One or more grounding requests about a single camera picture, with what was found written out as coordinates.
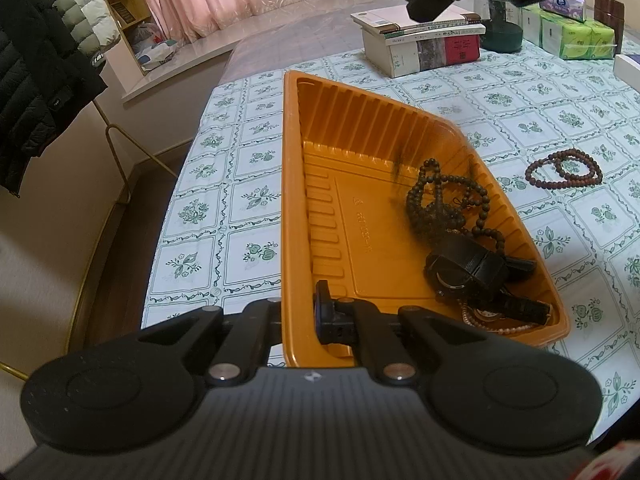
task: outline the window sill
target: window sill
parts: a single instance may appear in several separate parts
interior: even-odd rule
[[[185,70],[233,50],[240,41],[252,34],[287,25],[313,14],[371,1],[373,0],[305,0],[259,16],[251,16],[242,22],[235,23],[224,30],[218,30],[206,38],[178,49],[171,61],[144,76],[122,96],[122,101],[127,102]]]

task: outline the table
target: table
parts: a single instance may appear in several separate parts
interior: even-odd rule
[[[626,42],[625,53],[640,53]],[[512,55],[396,79],[361,50],[291,68],[445,116],[482,156],[529,230],[572,320],[547,350],[602,386],[593,438],[640,397],[640,94],[612,61],[564,61],[525,42]],[[280,287],[282,77],[271,70],[212,92],[175,187],[148,287],[143,326],[205,304],[237,312]],[[575,146],[604,182],[544,190],[527,165]],[[568,171],[570,162],[564,164]],[[540,178],[553,179],[548,166]],[[272,365],[284,365],[282,349]]]

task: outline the black puffer jacket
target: black puffer jacket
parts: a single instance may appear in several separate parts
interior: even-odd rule
[[[39,156],[106,85],[45,0],[0,0],[0,185],[17,194]]]

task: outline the wooden shelf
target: wooden shelf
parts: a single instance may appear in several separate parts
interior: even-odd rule
[[[151,18],[151,14],[148,16],[143,16],[142,18],[137,19],[135,22],[131,22],[131,23],[125,23],[122,26],[122,30],[129,30],[131,27],[135,27],[136,25],[138,25],[139,23],[144,22],[145,20],[148,20],[149,18]]]

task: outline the baseboard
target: baseboard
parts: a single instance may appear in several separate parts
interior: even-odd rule
[[[176,146],[172,146],[171,148],[156,154],[156,156],[162,162],[167,164],[176,158],[184,157],[189,151],[190,146],[191,141],[188,140],[187,142],[182,142]],[[133,190],[142,175],[157,167],[158,166],[151,158],[135,164],[127,179],[131,192],[133,193]],[[124,186],[122,186],[122,190],[118,196],[118,201],[127,201],[127,190]],[[87,265],[84,279],[82,280],[82,284],[78,292],[78,298],[76,299],[74,315],[68,331],[65,349],[66,352],[73,352],[84,348],[86,329],[92,308],[94,307],[95,295],[98,290],[100,278],[102,277],[102,272],[105,264],[107,263],[107,257],[109,256],[111,245],[115,239],[116,232],[120,226],[120,220],[122,220],[125,209],[125,205],[118,204],[117,202],[114,203],[104,221],[104,224],[102,225],[100,234],[98,234],[98,239],[94,245],[91,260]]]

